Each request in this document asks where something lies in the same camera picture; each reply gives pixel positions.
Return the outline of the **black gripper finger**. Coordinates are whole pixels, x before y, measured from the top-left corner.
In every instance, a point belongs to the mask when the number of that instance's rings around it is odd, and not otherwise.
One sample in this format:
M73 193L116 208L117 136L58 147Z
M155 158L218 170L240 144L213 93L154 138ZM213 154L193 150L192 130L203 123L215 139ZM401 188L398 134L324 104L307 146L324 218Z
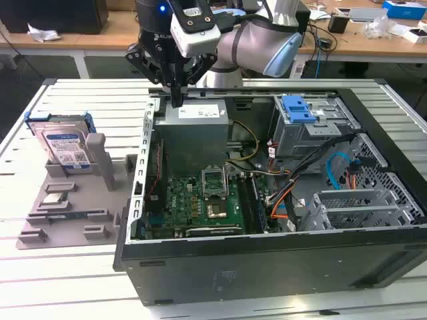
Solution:
M183 96L189 85L195 85L217 61L214 54L203 54L191 58L179 58L177 62L177 106L183 104Z
M127 61L154 84L162 84L163 90L170 94L172 107L177 107L177 82L173 63L167 56L165 45L152 47L134 43L125 54Z

